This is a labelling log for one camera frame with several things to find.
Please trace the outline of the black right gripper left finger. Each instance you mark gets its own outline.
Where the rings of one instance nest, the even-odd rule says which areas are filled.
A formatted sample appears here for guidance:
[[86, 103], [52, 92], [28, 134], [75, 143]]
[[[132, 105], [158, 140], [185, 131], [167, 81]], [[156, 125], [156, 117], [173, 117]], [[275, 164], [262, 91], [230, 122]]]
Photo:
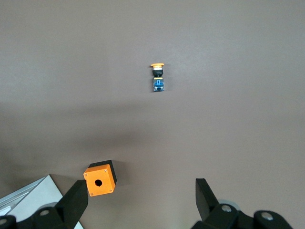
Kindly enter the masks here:
[[54, 207], [43, 208], [31, 217], [34, 229], [73, 229], [88, 206], [85, 180], [78, 180]]

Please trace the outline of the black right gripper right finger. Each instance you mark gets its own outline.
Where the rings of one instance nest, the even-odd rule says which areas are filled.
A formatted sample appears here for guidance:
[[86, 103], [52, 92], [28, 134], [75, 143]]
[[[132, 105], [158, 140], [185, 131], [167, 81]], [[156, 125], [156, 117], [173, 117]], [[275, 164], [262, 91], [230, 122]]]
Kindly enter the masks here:
[[206, 179], [195, 182], [196, 205], [201, 220], [193, 229], [252, 229], [253, 218], [245, 215], [230, 204], [221, 204], [215, 197]]

